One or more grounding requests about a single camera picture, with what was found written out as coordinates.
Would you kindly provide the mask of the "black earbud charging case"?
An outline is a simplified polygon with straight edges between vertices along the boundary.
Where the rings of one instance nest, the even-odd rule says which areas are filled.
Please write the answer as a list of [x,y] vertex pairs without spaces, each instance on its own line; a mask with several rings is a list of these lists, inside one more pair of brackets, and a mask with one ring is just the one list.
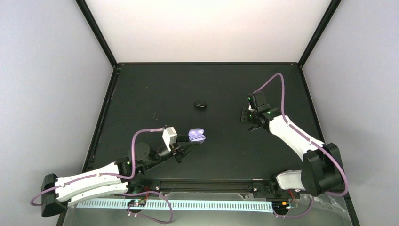
[[194,102],[194,106],[198,109],[205,109],[207,107],[207,103],[205,101],[197,100]]

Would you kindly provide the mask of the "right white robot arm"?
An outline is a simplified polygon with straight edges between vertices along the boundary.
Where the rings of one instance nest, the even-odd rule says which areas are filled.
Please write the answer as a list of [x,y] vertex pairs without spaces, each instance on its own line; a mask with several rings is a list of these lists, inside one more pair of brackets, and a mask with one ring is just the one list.
[[281,197],[287,190],[304,191],[312,196],[347,192],[339,148],[314,139],[295,125],[279,108],[271,108],[262,91],[247,97],[241,122],[251,124],[249,131],[262,128],[281,139],[302,161],[300,170],[286,170],[274,175],[268,191]]

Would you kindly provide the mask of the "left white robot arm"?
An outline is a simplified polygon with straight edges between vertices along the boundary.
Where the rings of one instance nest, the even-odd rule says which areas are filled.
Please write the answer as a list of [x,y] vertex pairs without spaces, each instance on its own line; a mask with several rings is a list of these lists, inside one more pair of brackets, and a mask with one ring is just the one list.
[[160,165],[170,158],[181,162],[186,154],[202,144],[204,139],[195,140],[193,136],[178,136],[177,142],[170,146],[161,145],[151,149],[146,143],[135,144],[135,157],[123,157],[96,170],[69,177],[48,174],[44,177],[41,191],[41,216],[51,217],[65,212],[68,207],[79,202],[113,194],[126,193],[129,188],[139,186],[129,179],[135,166],[135,175]]

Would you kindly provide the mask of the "lavender earbud charging case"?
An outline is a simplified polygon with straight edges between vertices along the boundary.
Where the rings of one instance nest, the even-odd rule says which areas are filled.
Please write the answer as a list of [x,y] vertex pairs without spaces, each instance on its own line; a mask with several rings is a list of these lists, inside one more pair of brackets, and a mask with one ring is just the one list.
[[194,128],[189,130],[188,139],[190,142],[200,142],[203,143],[206,140],[204,135],[204,129]]

